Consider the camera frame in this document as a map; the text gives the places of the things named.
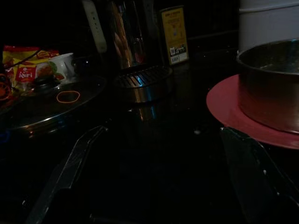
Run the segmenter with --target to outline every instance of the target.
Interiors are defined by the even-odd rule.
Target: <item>food packet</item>
[[[59,55],[57,50],[41,50],[27,61],[9,68],[11,65],[33,55],[37,50],[39,50],[38,47],[4,46],[3,64],[4,68],[8,68],[6,73],[13,90],[20,92],[30,90],[35,78],[53,74],[48,59]]]

